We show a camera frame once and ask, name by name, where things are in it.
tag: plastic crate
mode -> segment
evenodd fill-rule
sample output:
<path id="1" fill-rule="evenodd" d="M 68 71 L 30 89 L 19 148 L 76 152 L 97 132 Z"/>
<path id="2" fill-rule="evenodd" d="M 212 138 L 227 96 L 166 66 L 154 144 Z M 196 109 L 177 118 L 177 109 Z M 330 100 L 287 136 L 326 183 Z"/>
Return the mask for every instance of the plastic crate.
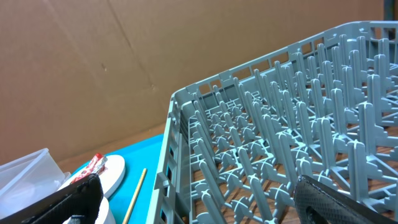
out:
<path id="1" fill-rule="evenodd" d="M 0 166 L 0 219 L 54 193 L 65 174 L 48 149 Z"/>
<path id="2" fill-rule="evenodd" d="M 397 28 L 350 22 L 176 91 L 146 223 L 279 222 L 300 174 L 396 211 Z"/>

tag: cardboard backdrop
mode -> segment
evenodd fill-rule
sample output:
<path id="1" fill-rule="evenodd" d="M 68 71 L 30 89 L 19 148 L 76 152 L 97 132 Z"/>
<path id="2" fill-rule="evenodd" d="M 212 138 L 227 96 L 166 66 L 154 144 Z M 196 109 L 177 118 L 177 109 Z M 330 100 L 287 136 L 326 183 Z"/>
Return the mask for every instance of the cardboard backdrop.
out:
<path id="1" fill-rule="evenodd" d="M 173 92 L 382 1 L 2 0 L 0 164 L 56 161 L 165 122 Z"/>

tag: clear plastic container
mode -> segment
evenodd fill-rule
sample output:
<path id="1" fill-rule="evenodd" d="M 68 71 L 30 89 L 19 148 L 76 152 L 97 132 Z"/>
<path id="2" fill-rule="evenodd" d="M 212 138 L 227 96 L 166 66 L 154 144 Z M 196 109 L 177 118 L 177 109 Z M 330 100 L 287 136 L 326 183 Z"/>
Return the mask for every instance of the clear plastic container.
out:
<path id="1" fill-rule="evenodd" d="M 64 179 L 48 149 L 0 166 L 0 219 L 54 193 Z"/>

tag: blue mat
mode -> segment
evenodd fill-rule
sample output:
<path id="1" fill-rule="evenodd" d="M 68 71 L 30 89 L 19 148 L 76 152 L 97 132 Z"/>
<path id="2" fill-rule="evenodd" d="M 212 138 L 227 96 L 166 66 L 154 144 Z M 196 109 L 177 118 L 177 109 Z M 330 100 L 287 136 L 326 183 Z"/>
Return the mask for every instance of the blue mat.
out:
<path id="1" fill-rule="evenodd" d="M 136 204 L 132 210 L 129 223 L 145 223 L 150 196 L 154 187 L 156 169 L 162 147 L 163 134 L 146 139 L 145 141 L 111 152 L 107 155 L 117 154 L 126 161 L 126 174 L 121 185 L 109 198 L 109 206 L 116 223 L 122 223 L 127 212 L 132 195 L 137 187 L 142 170 L 147 168 L 144 183 L 139 192 Z"/>

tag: wooden dowel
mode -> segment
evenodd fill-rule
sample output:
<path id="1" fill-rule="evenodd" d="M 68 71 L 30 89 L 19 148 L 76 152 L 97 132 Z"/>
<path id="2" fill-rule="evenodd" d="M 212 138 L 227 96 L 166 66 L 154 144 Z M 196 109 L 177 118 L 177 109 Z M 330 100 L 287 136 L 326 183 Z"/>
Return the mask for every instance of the wooden dowel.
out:
<path id="1" fill-rule="evenodd" d="M 141 178 L 139 179 L 138 185 L 136 187 L 136 191 L 134 192 L 134 195 L 132 196 L 129 208 L 127 209 L 126 216 L 124 217 L 123 224 L 127 224 L 127 222 L 130 219 L 132 208 L 134 208 L 134 204 L 136 203 L 139 191 L 141 189 L 141 186 L 142 186 L 142 183 L 144 181 L 144 178 L 145 178 L 146 174 L 147 174 L 147 169 L 144 168 L 144 170 L 142 171 L 142 174 L 141 174 Z"/>

